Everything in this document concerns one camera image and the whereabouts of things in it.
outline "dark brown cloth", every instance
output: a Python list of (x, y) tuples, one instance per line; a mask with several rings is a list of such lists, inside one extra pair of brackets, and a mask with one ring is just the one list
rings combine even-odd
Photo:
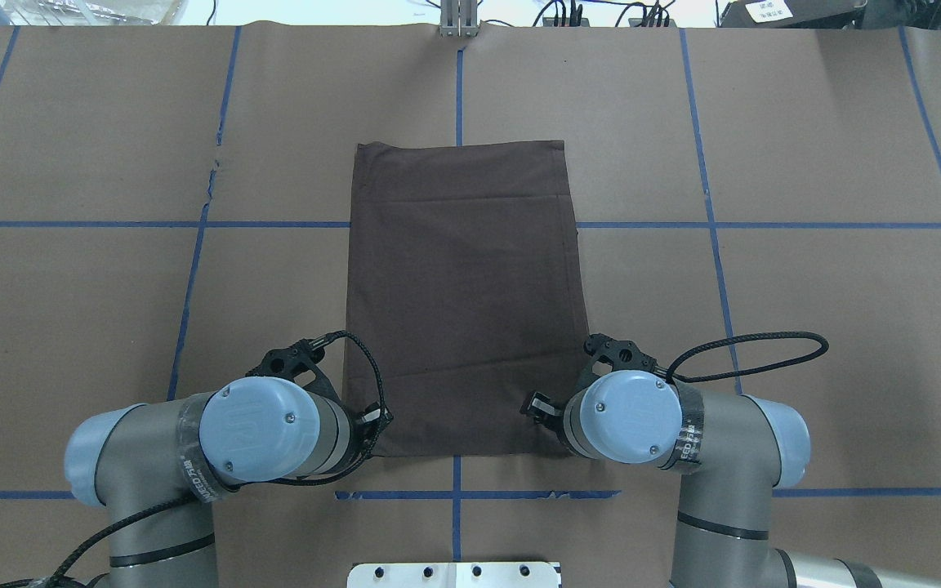
[[(377, 453), (563, 453), (519, 414), (571, 395), (586, 308), (563, 141), (359, 145), (347, 328), (377, 357), (395, 423)], [(345, 395), (376, 397), (348, 345)]]

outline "light blue joint cap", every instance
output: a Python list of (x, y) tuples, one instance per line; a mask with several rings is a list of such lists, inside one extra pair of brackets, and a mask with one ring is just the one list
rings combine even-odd
[(623, 464), (646, 464), (673, 449), (680, 433), (680, 401), (653, 373), (621, 369), (587, 388), (579, 418), (598, 453)]
[(68, 439), (64, 450), (64, 477), (71, 483), (71, 494), (86, 506), (104, 506), (96, 495), (96, 464), (111, 431), (131, 410), (145, 404), (90, 416)]
[(780, 402), (770, 399), (754, 398), (744, 394), (754, 401), (761, 412), (768, 418), (772, 432), (776, 435), (776, 446), (779, 448), (779, 462), (782, 469), (779, 473), (779, 483), (776, 488), (792, 488), (804, 478), (805, 468), (811, 461), (811, 435), (808, 434), (808, 425), (797, 410)]
[(320, 431), (318, 407), (306, 390), (278, 377), (251, 376), (209, 399), (198, 440), (214, 469), (261, 483), (303, 465)]

